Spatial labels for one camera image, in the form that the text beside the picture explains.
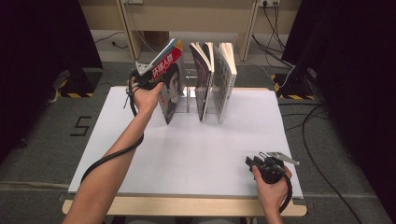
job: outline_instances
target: bookend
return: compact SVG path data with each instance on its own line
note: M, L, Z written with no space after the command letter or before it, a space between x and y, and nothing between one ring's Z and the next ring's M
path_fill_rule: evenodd
M194 92L195 83L198 79L198 76L194 74L196 72L197 71L195 69L186 69L187 83L183 91L183 95L180 97L179 102L177 103L176 113L198 113ZM206 114L216 114L215 102L211 95L209 96Z

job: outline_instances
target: finger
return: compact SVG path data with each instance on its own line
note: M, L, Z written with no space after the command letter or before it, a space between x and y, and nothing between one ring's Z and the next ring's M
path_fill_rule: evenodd
M253 175L254 175L254 178L256 179L257 184L258 185L262 184L262 182L263 182L262 173L260 173L259 168L257 168L257 166L255 166L255 165L253 165L252 171L253 171Z
M154 87L154 90L155 90L156 92L158 92L158 93L160 93L162 89L163 89L163 82L159 82L159 83L157 84L157 86Z
M284 166L283 169L285 170L285 174L288 178L291 178L291 171L287 166Z

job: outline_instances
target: electrical cable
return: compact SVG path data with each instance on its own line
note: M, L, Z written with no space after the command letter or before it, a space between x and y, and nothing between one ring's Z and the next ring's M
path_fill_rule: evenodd
M145 43L145 45L146 45L152 52L156 53L156 51L155 51L154 49L152 49L152 48L149 46L149 44L146 42L145 38L143 38L143 37L139 34L138 31L135 31L135 32L136 32L136 34L140 37L140 39L143 41L143 43Z
M125 47L121 47L121 46L119 46L118 44L116 44L116 42L111 42L111 44L114 46L114 47L117 47L117 48L119 48L119 49L126 49L126 48L128 48L128 45L127 46L125 46Z
M279 61L280 63L285 64L288 68L292 68L292 67L293 67L291 64L282 61L282 60L279 59L273 52L269 51L269 50L267 49L266 46L264 46L262 43L260 43L260 42L256 39L256 36L255 36L255 35L252 35L252 37L253 37L254 41L256 42L256 44L260 47L260 49L262 49L265 53L269 54L271 57L273 57L274 59L276 59L276 60Z
M268 78L269 78L269 79L274 83L274 85L275 85L275 82L271 79L271 76L268 74L268 72L267 72L263 67L261 67L260 65L258 65L258 64L256 64L256 63L252 63L252 62L248 62L248 61L242 62L242 63L251 63L251 64L254 64L254 65L260 67L260 69L261 69L262 71L264 71L265 75L267 75Z
M128 97L130 98L131 109L132 109L132 111L133 111L133 113L134 113L134 116L136 117L137 111L136 111L136 108L134 107L134 92L132 91L132 77L133 77L133 72L130 74L130 77L129 77L129 80L130 80L130 81L128 82L128 91L127 91L127 94L128 94ZM131 150L133 150L133 149L135 149L135 148L137 148L137 147L143 142L143 139L144 139L144 135L142 134L142 136L140 136L139 140L137 140L137 142L134 143L132 146L127 147L127 148L124 148L124 149L119 150L119 151L117 151L117 152L114 152L114 153L112 153L112 154L109 154L109 155L107 155L107 156L101 158L99 161L96 161L94 164L92 164L92 165L85 171L84 175L83 175L82 178L81 178L80 183L82 183L82 181L84 181L84 179L87 177L87 175L90 174L91 171L94 170L95 168L97 168L98 166L100 166L100 165L102 165L103 163L105 163L105 162L107 162L107 161L110 161L110 160L112 160L112 159L114 159L114 158L116 158L116 157L118 157L118 156L120 156L120 155L123 155L123 154L125 154L125 153L127 153L127 152L129 152L129 151L131 151Z
M271 30L273 31L273 33L272 33L271 36L274 36L274 39L276 40L276 42L279 44L279 46L280 46L281 48L282 48L282 47L285 47L285 46L283 45L282 41L280 40L279 34L278 34L278 32L277 32L278 7L275 7L275 14L276 14L276 15L275 15L275 19L276 19L275 25L273 25L273 24L271 23L271 20L270 20L270 18L268 17L267 11L265 10L266 7L264 7L263 9L264 9L264 15L265 15L265 17L267 18L267 20L268 20L268 22L269 22L269 24L270 24Z
M317 114L312 115L312 117L318 118L318 119L329 119L329 118L323 118L321 116L318 116L318 114L324 113L325 111L318 112ZM300 113L294 113L294 114L286 114L282 115L282 118L288 117L288 116L302 116L302 115L307 115L307 114L300 114Z
M314 164L315 168L318 170L319 174L323 177L323 179L326 181L326 183L334 190L334 192L338 195L338 197L344 202L344 204L347 206L347 208L349 209L349 211L352 213L352 215L356 218L356 220L361 223L361 220L359 219L358 215L355 213L355 211L353 210L353 208L349 205L349 203L347 202L347 200L341 195L341 193L335 188L335 186L332 185L332 183L330 183L330 181L326 178L326 176L320 171L318 165L316 164L316 162L314 161L314 158L311 155L311 152L309 151L308 148L308 144L306 143L306 139L305 139L305 124L306 122L310 119L311 114L314 113L315 110L317 110L318 108L320 108L321 105L316 106L314 109L312 109L309 114L305 117L304 121L303 121L303 142L304 142L304 147L305 150L309 156L309 159L312 161L312 163Z
M282 203L282 205L279 208L279 213L282 213L283 210L285 210L285 208L288 206L290 200L291 200L291 195L292 195L292 185L291 185L291 181L290 178L285 174L285 172L283 172L282 170L280 170L278 168L278 170L280 171L280 173L282 174L282 176L285 178L286 180L286 185L288 186L288 196L286 196L285 201Z
M107 37L105 37L105 38L98 39L98 40L95 41L95 44L96 44L97 42L99 42L99 41L109 39L111 36L117 35L117 34L120 34L120 33L125 33L125 32L124 32L124 31L119 31L119 32L116 32L116 33L114 33L114 34L112 34L112 35L109 35L109 36L107 36Z
M323 113L324 111L322 111L322 112L318 112L317 114L314 114L314 115L311 115L310 117L309 117L309 119L312 119L312 118L319 118L319 119L325 119L325 118L322 118L322 117L319 117L318 116L318 114L321 114L321 113ZM285 132L286 131L290 131L291 129L295 129L295 128L297 128L297 127L300 127L300 126L302 126L303 124L301 123L301 124L297 124L297 125L295 125L295 126L292 126L292 127L290 127L290 128L287 128L287 129L285 129Z

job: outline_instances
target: black device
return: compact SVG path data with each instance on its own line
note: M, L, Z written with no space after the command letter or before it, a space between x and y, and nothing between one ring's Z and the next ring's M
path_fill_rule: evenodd
M148 70L144 74L139 74L137 70L133 69L132 70L132 76L135 77L136 83L138 83L138 87L145 89L145 90L152 90L154 87L157 86L158 83L164 82L163 75L160 75L159 77L153 78L153 74L151 70Z
M246 164L249 166L249 171L252 172L252 166L255 165L259 168L260 173L262 173L262 179L267 184L275 184L280 178L282 178L280 168L284 168L283 161L280 161L274 157L266 157L264 161L259 157L253 157L253 160L249 157L246 159Z
M253 165L257 166L257 168L260 170L260 173L262 174L262 180L264 180L264 182L267 184L275 184L282 177L286 179L286 184L288 185L288 195L279 208L279 213L282 213L283 210L285 210L285 208L288 206L292 195L292 185L289 177L285 174L285 164L283 161L288 161L295 165L300 165L300 163L285 156L281 152L268 152L267 154L271 155L271 157L260 152L260 156L262 156L264 160L257 156L253 157L253 160L250 157L247 157L245 163L248 165L250 172L253 172Z

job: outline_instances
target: book page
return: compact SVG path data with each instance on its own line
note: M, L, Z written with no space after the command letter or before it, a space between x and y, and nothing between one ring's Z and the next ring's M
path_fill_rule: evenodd
M199 43L191 43L190 49L197 70L197 84L195 86L195 100L198 108L199 120L204 121L209 96L209 88L212 80L212 66L206 58Z

